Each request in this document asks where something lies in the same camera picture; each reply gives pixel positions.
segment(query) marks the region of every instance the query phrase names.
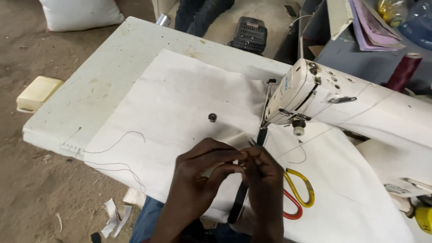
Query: human hand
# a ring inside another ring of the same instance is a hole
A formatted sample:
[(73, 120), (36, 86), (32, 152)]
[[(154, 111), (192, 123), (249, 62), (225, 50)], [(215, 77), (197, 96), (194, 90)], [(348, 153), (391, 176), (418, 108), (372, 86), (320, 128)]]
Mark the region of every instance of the human hand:
[(261, 146), (241, 150), (248, 154), (246, 181), (256, 215), (253, 242), (283, 239), (283, 168)]
[[(244, 153), (212, 138), (205, 138), (190, 151), (179, 155), (175, 162), (168, 198), (159, 216), (152, 241), (169, 241), (168, 235), (179, 234), (192, 221), (203, 215), (216, 197), (222, 181), (229, 174), (244, 172), (241, 166), (232, 164), (232, 161), (244, 159)], [(202, 176), (206, 170), (215, 166), (217, 167), (208, 178)]]

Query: plastic bag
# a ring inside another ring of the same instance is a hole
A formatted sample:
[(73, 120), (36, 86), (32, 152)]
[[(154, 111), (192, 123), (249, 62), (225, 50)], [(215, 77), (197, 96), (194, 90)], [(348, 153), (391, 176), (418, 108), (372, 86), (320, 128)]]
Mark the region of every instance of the plastic bag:
[(378, 13), (388, 25), (398, 27), (407, 18), (407, 0), (380, 0)]
[(120, 24), (114, 0), (40, 0), (48, 31), (75, 31)]

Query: white bag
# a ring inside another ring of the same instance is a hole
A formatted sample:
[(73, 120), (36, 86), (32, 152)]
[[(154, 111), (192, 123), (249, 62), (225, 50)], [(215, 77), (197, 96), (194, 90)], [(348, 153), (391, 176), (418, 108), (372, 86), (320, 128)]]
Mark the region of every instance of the white bag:
[(120, 24), (123, 14), (114, 0), (40, 0), (47, 31), (75, 31)]

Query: scissors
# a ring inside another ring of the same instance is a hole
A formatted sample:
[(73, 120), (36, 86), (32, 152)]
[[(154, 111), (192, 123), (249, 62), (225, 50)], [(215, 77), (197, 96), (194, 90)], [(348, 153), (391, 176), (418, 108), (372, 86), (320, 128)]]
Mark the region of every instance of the scissors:
[[(251, 138), (251, 141), (249, 142), (251, 146), (258, 146), (258, 144)], [(308, 189), (309, 193), (309, 201), (304, 202), (303, 199), (300, 197), (299, 193), (297, 192), (297, 189), (295, 188), (294, 183), (292, 182), (291, 178), (288, 174), (293, 174), (295, 176), (300, 177), (303, 182), (306, 185), (306, 188)], [(297, 172), (293, 169), (286, 168), (283, 172), (283, 176), (285, 177), (286, 181), (288, 182), (289, 187), (291, 188), (292, 192), (294, 193), (293, 197), (287, 190), (283, 190), (283, 194), (288, 197), (297, 207), (297, 212), (295, 214), (288, 214), (286, 212), (283, 212), (283, 216), (287, 219), (296, 220), (299, 219), (303, 215), (303, 209), (302, 206), (305, 208), (310, 208), (315, 202), (315, 193), (314, 189), (312, 188), (311, 183), (306, 178), (306, 176), (302, 175), (300, 172)]]

